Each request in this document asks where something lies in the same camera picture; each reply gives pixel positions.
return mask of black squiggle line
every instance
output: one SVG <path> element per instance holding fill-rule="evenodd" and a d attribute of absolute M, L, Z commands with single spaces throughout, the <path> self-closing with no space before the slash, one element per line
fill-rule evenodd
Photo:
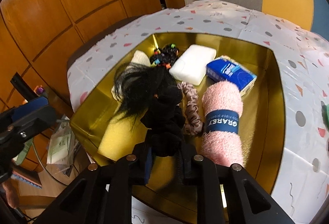
<path fill-rule="evenodd" d="M 292 183 L 290 182 L 290 185 L 291 185 L 291 188 L 290 188 L 290 191 L 289 191 L 289 195 L 291 196 L 292 198 L 292 201 L 291 201 L 291 207 L 292 207 L 292 213 L 291 213 L 291 216 L 293 215 L 293 213 L 295 213 L 295 207 L 292 206 L 292 203 L 293 203 L 293 196 L 291 195 L 291 191 L 292 191 Z"/>
<path fill-rule="evenodd" d="M 140 218 L 139 218 L 139 216 L 136 216 L 136 215 L 132 216 L 131 218 L 135 219 L 135 217 L 138 217 L 139 221 L 140 221 L 142 224 L 144 224 L 144 222 L 145 222 L 145 218 L 143 218 L 143 221 L 141 221 Z"/>

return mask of pink towel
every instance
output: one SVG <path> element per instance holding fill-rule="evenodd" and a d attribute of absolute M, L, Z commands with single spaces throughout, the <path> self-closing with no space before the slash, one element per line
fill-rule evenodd
<path fill-rule="evenodd" d="M 211 85 L 203 94 L 202 104 L 205 115 L 215 110 L 230 110 L 241 117 L 243 110 L 238 87 L 228 81 Z M 238 163 L 243 165 L 241 139 L 236 133 L 227 131 L 206 133 L 202 139 L 202 151 L 204 156 L 216 164 L 231 166 Z"/>

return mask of metal screw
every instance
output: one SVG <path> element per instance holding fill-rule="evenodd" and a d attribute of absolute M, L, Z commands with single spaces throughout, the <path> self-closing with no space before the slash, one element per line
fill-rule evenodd
<path fill-rule="evenodd" d="M 136 155 L 134 154 L 127 155 L 126 158 L 128 161 L 135 161 L 137 159 Z"/>
<path fill-rule="evenodd" d="M 97 170 L 97 168 L 98 168 L 97 164 L 88 165 L 88 170 L 90 170 L 90 171 L 95 171 L 95 170 Z"/>
<path fill-rule="evenodd" d="M 197 155 L 194 155 L 193 159 L 195 161 L 201 162 L 201 161 L 203 161 L 203 156 L 200 154 L 197 154 Z"/>
<path fill-rule="evenodd" d="M 233 164 L 232 165 L 233 170 L 235 171 L 240 171 L 242 169 L 242 166 L 239 164 Z"/>

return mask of gray cable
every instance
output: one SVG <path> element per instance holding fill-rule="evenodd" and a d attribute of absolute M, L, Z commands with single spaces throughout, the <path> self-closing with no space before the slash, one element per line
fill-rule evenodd
<path fill-rule="evenodd" d="M 40 157 L 39 157 L 39 155 L 38 155 L 38 153 L 37 153 L 36 147 L 34 146 L 34 141 L 32 141 L 32 146 L 33 146 L 34 152 L 35 152 L 35 154 L 36 154 L 36 156 L 37 156 L 37 159 L 38 159 L 38 161 L 39 161 L 41 167 L 42 167 L 42 168 L 48 173 L 49 176 L 51 176 L 51 177 L 53 178 L 54 181 L 56 181 L 56 182 L 58 182 L 59 184 L 61 184 L 61 185 L 65 186 L 65 187 L 67 187 L 68 185 L 66 185 L 66 184 L 64 184 L 63 182 L 61 182 L 61 181 L 59 181 L 58 179 L 56 179 L 56 178 L 55 178 L 52 174 L 50 174 L 50 172 L 44 167 L 44 165 L 43 165 L 43 163 L 42 163 L 42 161 L 41 161 L 41 159 L 40 159 Z"/>

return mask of blue package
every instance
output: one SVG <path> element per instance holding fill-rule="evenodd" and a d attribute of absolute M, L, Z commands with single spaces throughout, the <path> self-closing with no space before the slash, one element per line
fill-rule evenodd
<path fill-rule="evenodd" d="M 215 82 L 227 80 L 237 85 L 243 96 L 257 78 L 251 71 L 228 56 L 220 56 L 207 64 L 206 74 Z"/>

